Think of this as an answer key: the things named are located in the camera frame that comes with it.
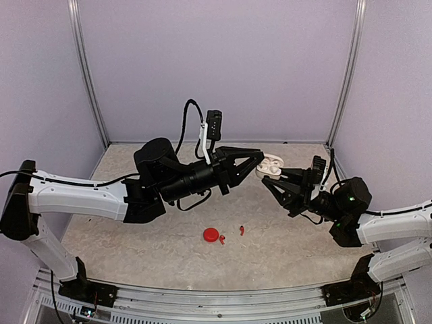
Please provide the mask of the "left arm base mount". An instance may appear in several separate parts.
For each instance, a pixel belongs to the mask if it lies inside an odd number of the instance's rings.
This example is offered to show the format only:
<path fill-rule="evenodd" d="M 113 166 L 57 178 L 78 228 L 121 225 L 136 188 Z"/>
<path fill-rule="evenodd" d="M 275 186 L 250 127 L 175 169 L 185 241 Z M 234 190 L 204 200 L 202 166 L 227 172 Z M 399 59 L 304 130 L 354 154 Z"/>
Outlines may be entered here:
<path fill-rule="evenodd" d="M 66 281 L 62 282 L 59 294 L 93 304 L 94 306 L 106 306 L 112 308 L 117 297 L 118 287 L 106 283 L 94 281 Z"/>

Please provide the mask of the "red round charging case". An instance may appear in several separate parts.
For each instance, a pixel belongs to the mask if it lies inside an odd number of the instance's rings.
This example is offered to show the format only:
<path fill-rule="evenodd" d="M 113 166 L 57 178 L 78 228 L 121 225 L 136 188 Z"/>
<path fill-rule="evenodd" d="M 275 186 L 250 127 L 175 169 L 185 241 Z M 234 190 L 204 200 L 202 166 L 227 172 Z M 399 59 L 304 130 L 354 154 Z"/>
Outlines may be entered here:
<path fill-rule="evenodd" d="M 219 239 L 219 231 L 214 227 L 208 227 L 203 232 L 203 238 L 206 242 L 216 242 Z"/>

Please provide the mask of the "front aluminium rail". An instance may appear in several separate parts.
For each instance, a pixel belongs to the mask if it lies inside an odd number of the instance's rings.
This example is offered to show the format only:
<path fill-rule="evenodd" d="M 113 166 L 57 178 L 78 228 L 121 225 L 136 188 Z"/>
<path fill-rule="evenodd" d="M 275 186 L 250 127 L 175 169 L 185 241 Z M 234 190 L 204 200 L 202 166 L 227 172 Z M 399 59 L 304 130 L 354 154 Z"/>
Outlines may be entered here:
<path fill-rule="evenodd" d="M 51 294 L 58 283 L 41 269 L 30 290 L 21 323 L 348 323 L 346 313 L 360 302 L 327 306 L 320 286 L 206 292 L 118 284 L 112 307 L 98 306 L 94 317 L 86 305 Z"/>

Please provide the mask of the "right aluminium frame post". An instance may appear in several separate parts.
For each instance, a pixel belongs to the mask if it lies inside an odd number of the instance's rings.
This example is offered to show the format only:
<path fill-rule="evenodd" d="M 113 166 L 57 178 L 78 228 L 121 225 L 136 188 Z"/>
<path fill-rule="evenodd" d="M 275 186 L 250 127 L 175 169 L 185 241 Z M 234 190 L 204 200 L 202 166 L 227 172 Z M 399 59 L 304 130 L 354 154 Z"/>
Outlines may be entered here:
<path fill-rule="evenodd" d="M 350 87 L 354 78 L 356 62 L 358 59 L 358 52 L 360 50 L 362 31 L 365 22 L 366 6 L 367 2 L 365 0 L 358 0 L 356 2 L 356 12 L 354 15 L 354 26 L 350 40 L 348 59 L 344 71 L 344 77 L 342 79 L 342 87 L 337 100 L 335 115 L 333 117 L 333 121 L 331 123 L 331 128 L 326 142 L 327 146 L 330 148 L 332 148 L 335 144 L 350 94 Z"/>

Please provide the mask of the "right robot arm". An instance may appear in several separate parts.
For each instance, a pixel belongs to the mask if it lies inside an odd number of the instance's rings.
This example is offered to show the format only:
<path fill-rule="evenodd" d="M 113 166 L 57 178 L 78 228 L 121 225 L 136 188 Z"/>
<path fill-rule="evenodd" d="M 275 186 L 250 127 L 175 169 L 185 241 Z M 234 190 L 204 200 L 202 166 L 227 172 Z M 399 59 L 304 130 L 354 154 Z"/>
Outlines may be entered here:
<path fill-rule="evenodd" d="M 362 257 L 345 285 L 353 300 L 378 284 L 431 264 L 431 201 L 404 209 L 370 211 L 372 195 L 362 178 L 342 181 L 339 188 L 324 189 L 312 169 L 283 169 L 277 179 L 261 180 L 289 217 L 305 212 L 332 224 L 329 233 L 343 248 L 359 248 L 386 240 L 411 242 L 387 252 Z"/>

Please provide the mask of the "left aluminium frame post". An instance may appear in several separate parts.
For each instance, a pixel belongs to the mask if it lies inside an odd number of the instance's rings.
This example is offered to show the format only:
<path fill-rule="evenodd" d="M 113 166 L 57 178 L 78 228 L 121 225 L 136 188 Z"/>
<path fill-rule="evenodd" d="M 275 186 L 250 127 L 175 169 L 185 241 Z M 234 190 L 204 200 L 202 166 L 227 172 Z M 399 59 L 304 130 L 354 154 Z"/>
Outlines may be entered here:
<path fill-rule="evenodd" d="M 80 66 L 80 71 L 82 74 L 82 80 L 84 83 L 84 89 L 86 92 L 86 96 L 88 98 L 88 102 L 90 105 L 90 111 L 94 118 L 97 132 L 99 138 L 101 139 L 101 143 L 103 148 L 107 150 L 111 141 L 109 139 L 109 135 L 107 132 L 107 128 L 105 122 L 103 120 L 103 116 L 101 113 L 101 109 L 99 107 L 99 102 L 97 100 L 97 95 L 95 92 L 95 86 L 91 75 L 90 65 L 88 62 L 87 54 L 86 54 L 86 46 L 84 41 L 84 33 L 82 29 L 82 23 L 80 19 L 80 8 L 79 1 L 77 0 L 68 0 L 67 8 L 69 11 L 70 22 L 72 27 L 72 34 L 74 38 L 74 43 L 76 47 L 76 53 L 78 58 L 78 64 Z"/>

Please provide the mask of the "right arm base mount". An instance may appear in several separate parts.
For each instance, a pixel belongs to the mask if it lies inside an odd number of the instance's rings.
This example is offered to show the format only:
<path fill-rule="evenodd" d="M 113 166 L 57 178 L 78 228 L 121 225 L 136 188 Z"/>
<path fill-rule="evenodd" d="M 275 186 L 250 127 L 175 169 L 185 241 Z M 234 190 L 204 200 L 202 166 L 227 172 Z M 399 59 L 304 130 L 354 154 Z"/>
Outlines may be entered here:
<path fill-rule="evenodd" d="M 341 281 L 321 288 L 326 306 L 335 306 L 362 300 L 381 293 L 378 283 L 365 281 Z"/>

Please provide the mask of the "aluminium frame post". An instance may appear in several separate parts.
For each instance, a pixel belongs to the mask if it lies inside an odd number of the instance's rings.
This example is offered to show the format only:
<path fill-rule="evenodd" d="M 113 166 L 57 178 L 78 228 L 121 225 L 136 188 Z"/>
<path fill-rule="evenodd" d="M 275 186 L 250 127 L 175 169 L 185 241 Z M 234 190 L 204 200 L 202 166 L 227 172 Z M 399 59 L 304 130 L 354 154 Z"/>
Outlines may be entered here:
<path fill-rule="evenodd" d="M 109 139 L 109 135 L 107 132 L 107 128 L 105 122 L 103 120 L 103 116 L 101 113 L 101 109 L 99 107 L 99 102 L 97 100 L 97 95 L 95 92 L 95 86 L 91 75 L 90 65 L 88 62 L 87 54 L 86 54 L 86 46 L 84 41 L 84 33 L 82 29 L 82 23 L 80 19 L 80 8 L 79 1 L 77 0 L 68 0 L 67 8 L 69 11 L 70 22 L 72 27 L 72 34 L 74 38 L 74 43 L 76 47 L 76 53 L 78 58 L 78 64 L 80 66 L 80 71 L 82 74 L 82 80 L 84 83 L 84 89 L 86 92 L 86 96 L 88 98 L 88 102 L 90 105 L 90 111 L 94 118 L 97 132 L 99 138 L 101 139 L 101 143 L 103 148 L 107 150 L 111 141 Z"/>
<path fill-rule="evenodd" d="M 331 128 L 326 142 L 327 146 L 330 148 L 332 148 L 335 144 L 350 94 L 350 87 L 354 78 L 356 62 L 358 59 L 358 52 L 360 50 L 362 31 L 365 22 L 366 6 L 367 2 L 365 0 L 358 0 L 356 2 L 356 12 L 354 15 L 354 26 L 350 40 L 348 59 L 344 71 L 344 77 L 342 79 L 342 87 L 337 100 L 335 115 L 333 117 L 333 121 L 331 123 Z"/>

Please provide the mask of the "white earbud charging case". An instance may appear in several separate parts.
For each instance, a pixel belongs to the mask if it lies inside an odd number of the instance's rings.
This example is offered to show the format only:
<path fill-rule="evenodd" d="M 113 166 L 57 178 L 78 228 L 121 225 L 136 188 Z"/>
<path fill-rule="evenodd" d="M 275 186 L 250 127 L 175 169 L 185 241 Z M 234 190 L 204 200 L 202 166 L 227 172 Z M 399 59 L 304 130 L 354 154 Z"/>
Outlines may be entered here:
<path fill-rule="evenodd" d="M 268 176 L 271 179 L 278 180 L 283 167 L 284 160 L 281 157 L 264 154 L 264 159 L 255 168 L 255 174 L 260 179 Z"/>

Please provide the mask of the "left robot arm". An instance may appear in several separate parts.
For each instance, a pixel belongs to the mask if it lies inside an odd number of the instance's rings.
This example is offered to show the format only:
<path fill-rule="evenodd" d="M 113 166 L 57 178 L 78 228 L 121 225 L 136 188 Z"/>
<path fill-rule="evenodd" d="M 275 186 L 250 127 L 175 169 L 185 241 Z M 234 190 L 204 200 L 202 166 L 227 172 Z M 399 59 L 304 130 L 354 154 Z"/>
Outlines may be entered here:
<path fill-rule="evenodd" d="M 1 233 L 20 241 L 80 300 L 94 294 L 84 263 L 48 230 L 45 213 L 93 215 L 124 223 L 148 223 L 165 206 L 218 187 L 239 186 L 264 159 L 259 149 L 221 146 L 199 161 L 180 163 L 171 142 L 156 138 L 134 153 L 136 172 L 109 182 L 82 182 L 38 170 L 26 160 L 14 172 L 1 215 Z"/>

